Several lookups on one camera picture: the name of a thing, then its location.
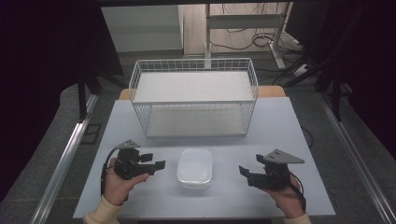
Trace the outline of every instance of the human hand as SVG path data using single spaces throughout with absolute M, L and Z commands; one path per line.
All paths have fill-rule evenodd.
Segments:
M 297 189 L 300 189 L 300 185 L 293 175 L 290 175 L 290 181 Z M 271 195 L 276 205 L 285 213 L 286 218 L 296 218 L 304 214 L 299 197 L 289 186 L 279 190 L 262 190 Z
M 131 191 L 136 184 L 146 181 L 149 178 L 149 174 L 138 175 L 133 179 L 124 180 L 114 172 L 116 160 L 116 158 L 110 160 L 110 168 L 108 168 L 106 174 L 104 197 L 109 203 L 120 206 L 128 196 L 129 191 Z

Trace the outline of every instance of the gray floor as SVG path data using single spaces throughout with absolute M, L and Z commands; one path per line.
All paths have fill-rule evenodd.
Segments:
M 276 70 L 270 53 L 219 54 L 213 57 L 235 56 L 253 59 L 258 79 L 262 80 L 261 85 L 271 85 L 274 75 L 279 75 L 278 72 L 260 70 L 260 68 Z M 126 76 L 117 78 L 127 83 L 128 74 L 131 74 L 135 60 L 152 57 L 152 55 L 121 54 L 120 59 Z M 157 52 L 155 57 L 158 59 L 186 56 Z M 289 78 L 284 77 L 280 81 L 283 82 Z M 98 134 L 86 133 L 84 135 L 46 223 L 81 223 L 81 220 L 74 220 L 72 216 L 91 170 L 108 116 L 114 101 L 118 99 L 121 92 L 121 88 L 117 85 L 105 79 L 99 79 L 104 90 L 99 95 L 92 113 L 91 126 L 87 130 L 87 133 L 97 130 Z M 320 103 L 320 94 L 313 88 L 315 80 L 316 77 L 311 77 L 295 87 L 285 89 L 302 127 L 312 134 L 311 137 L 304 132 L 307 143 L 312 145 L 310 150 L 337 214 L 334 217 L 312 217 L 312 220 L 314 223 L 383 223 L 371 196 L 363 186 L 346 149 Z M 341 101 L 341 116 L 363 160 L 392 206 L 395 207 L 396 180 L 393 178 L 396 176 L 395 160 L 354 113 L 346 97 Z M 1 202 L 0 223 L 28 223 L 31 220 L 77 121 L 77 86 L 72 86 L 63 92 L 61 106 L 48 132 L 6 199 Z M 272 222 L 282 223 L 282 220 L 275 218 Z M 256 223 L 256 221 L 235 221 L 235 223 Z

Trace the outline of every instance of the white table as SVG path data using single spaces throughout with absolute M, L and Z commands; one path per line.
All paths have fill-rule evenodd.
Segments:
M 130 101 L 116 101 L 81 194 L 74 218 L 94 210 L 100 201 L 100 174 L 109 151 L 133 139 L 141 153 L 153 153 L 153 161 L 166 160 L 164 170 L 130 193 L 119 217 L 131 219 L 244 219 L 283 217 L 271 197 L 249 187 L 238 166 L 263 173 L 255 155 L 266 155 L 276 147 L 305 160 L 289 168 L 302 180 L 306 211 L 310 216 L 335 215 L 317 166 L 305 142 L 288 97 L 259 98 L 247 136 L 147 139 Z M 213 176 L 205 190 L 183 189 L 177 182 L 177 160 L 185 147 L 209 149 L 213 154 Z

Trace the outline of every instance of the sleeve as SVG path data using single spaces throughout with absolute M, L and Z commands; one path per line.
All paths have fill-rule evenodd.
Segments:
M 285 221 L 285 224 L 311 224 L 311 219 L 309 218 L 309 215 L 305 213 L 301 217 L 297 218 L 283 218 Z
M 102 195 L 102 199 L 97 208 L 84 216 L 84 224 L 119 224 L 117 216 L 121 206 L 109 203 Z

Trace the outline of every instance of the white wire basket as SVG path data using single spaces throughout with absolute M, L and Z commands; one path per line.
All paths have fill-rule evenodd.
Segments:
M 250 59 L 137 61 L 129 95 L 146 137 L 246 135 L 258 82 Z

